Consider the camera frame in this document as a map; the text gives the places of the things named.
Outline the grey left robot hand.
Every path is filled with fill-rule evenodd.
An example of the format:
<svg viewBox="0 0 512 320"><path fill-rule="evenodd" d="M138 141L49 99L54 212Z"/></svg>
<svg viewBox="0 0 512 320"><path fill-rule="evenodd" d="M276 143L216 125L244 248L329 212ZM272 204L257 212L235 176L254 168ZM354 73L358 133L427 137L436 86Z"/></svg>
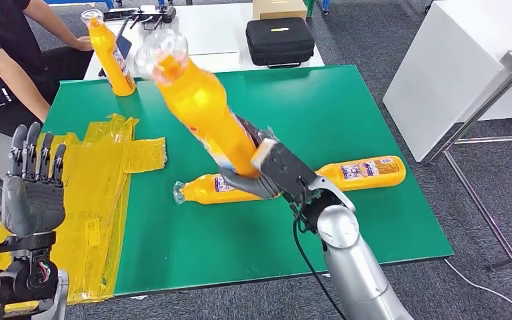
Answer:
<svg viewBox="0 0 512 320"><path fill-rule="evenodd" d="M16 128L3 180L1 220L18 237L53 231L66 216L62 181L66 146L58 145L53 155L54 134L46 132L38 147L40 132L39 122Z"/></svg>

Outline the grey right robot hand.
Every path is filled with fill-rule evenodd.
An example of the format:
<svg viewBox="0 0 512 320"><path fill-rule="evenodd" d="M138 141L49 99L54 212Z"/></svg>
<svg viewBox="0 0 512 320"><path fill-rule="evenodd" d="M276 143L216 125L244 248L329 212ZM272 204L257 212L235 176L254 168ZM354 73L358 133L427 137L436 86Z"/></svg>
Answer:
<svg viewBox="0 0 512 320"><path fill-rule="evenodd" d="M254 196L258 196L262 199L272 199L281 193L281 188L267 175L262 174L258 167L253 164L253 158L255 155L261 155L262 150L260 144L264 141L265 143L279 143L277 136L273 130L268 127L264 130L260 130L255 127L254 124L248 120L236 115L237 120L242 124L246 133L250 136L255 151L249 158L249 163L253 169L256 169L259 174L258 176L250 177L248 175L240 175L238 172L226 167L219 168L219 174L222 176L226 184L238 189L250 193Z"/></svg>

